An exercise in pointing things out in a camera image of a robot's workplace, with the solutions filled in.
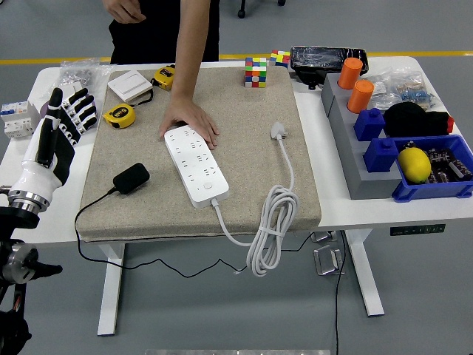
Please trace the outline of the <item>person's left hand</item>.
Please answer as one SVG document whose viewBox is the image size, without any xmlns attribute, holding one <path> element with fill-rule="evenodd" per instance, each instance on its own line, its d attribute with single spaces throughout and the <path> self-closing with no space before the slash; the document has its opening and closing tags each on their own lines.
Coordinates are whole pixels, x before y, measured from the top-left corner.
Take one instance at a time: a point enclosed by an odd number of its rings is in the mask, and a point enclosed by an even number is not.
<svg viewBox="0 0 473 355">
<path fill-rule="evenodd" d="M 159 127 L 160 138 L 164 139 L 165 133 L 179 122 L 188 124 L 197 132 L 210 150 L 217 147 L 217 136 L 220 131 L 212 117 L 196 105 L 191 98 L 172 96 Z"/>
</svg>

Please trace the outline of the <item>person's right hand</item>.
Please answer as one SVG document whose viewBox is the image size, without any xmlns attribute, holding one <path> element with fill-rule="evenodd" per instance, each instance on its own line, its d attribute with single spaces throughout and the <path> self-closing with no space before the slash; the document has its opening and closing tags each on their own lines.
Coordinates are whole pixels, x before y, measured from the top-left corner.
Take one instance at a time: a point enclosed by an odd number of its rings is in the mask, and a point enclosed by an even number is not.
<svg viewBox="0 0 473 355">
<path fill-rule="evenodd" d="M 120 24 L 136 24 L 144 21 L 138 0 L 103 0 L 104 9 Z"/>
</svg>

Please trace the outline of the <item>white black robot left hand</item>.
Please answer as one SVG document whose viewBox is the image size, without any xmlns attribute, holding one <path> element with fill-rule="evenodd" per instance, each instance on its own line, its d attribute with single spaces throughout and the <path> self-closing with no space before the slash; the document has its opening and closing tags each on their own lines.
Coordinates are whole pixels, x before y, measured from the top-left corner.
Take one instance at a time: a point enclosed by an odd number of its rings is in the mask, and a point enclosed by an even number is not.
<svg viewBox="0 0 473 355">
<path fill-rule="evenodd" d="M 97 120 L 95 99 L 88 89 L 66 97 L 56 87 L 21 162 L 21 177 L 8 192 L 9 203 L 30 200 L 45 210 L 52 202 L 53 192 L 69 177 L 75 145 Z"/>
</svg>

